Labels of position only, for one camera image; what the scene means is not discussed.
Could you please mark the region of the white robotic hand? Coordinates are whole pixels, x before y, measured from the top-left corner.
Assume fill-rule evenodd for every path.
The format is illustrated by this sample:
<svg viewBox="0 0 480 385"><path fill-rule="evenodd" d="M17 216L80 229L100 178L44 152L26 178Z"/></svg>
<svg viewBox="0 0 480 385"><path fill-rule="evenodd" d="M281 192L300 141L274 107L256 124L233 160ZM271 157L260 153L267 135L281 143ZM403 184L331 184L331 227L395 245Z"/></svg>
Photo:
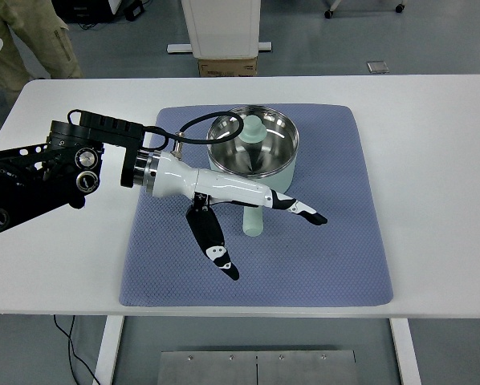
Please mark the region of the white robotic hand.
<svg viewBox="0 0 480 385"><path fill-rule="evenodd" d="M209 205L238 202L285 210L313 225L327 224L327 218L293 197L272 190L264 184L207 168L192 168L167 152L150 152L138 156L134 182L154 197L182 195L193 200L186 220L204 255L233 281L239 279L237 267L230 259L219 221Z"/></svg>

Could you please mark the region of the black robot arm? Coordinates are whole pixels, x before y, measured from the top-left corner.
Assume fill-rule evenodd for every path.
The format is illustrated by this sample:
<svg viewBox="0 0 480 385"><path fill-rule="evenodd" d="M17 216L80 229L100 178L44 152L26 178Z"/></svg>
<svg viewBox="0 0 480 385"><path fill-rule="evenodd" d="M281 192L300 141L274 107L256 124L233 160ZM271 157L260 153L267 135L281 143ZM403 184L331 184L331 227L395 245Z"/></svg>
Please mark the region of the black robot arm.
<svg viewBox="0 0 480 385"><path fill-rule="evenodd" d="M184 132L170 133L110 116L82 111L77 124L53 121L43 144L0 151L0 233L61 206L81 209L100 185L104 145L125 150L120 183L143 186L155 197L182 195L191 204L186 220L201 251L229 278L239 272L230 260L219 221L218 203L285 210L313 225L326 219L303 202L241 176L192 168L164 146L146 148L152 133L165 143L186 142Z"/></svg>

